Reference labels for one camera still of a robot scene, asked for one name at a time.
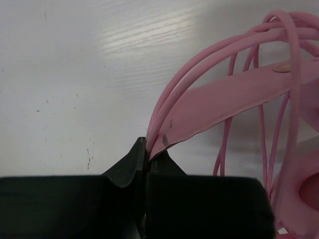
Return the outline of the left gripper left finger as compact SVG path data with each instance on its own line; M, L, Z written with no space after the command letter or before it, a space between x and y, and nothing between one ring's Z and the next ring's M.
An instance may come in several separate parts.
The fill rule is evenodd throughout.
M145 238L146 139L102 174L106 178L103 217L111 239Z

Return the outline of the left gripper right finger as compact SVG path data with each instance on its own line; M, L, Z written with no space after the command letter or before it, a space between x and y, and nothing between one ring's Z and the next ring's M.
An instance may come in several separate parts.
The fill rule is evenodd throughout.
M146 182L149 239L273 239L274 215L254 178L187 175L162 152Z

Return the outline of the pink headphones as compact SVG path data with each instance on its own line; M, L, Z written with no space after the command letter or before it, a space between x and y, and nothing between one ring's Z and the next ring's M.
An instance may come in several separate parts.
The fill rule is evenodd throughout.
M319 236L319 152L296 153L299 121L319 128L319 19L270 12L247 33L198 53L162 92L148 127L146 151L167 148L224 123L214 175L225 173L232 118L283 96L271 154L262 149L263 179L282 239Z

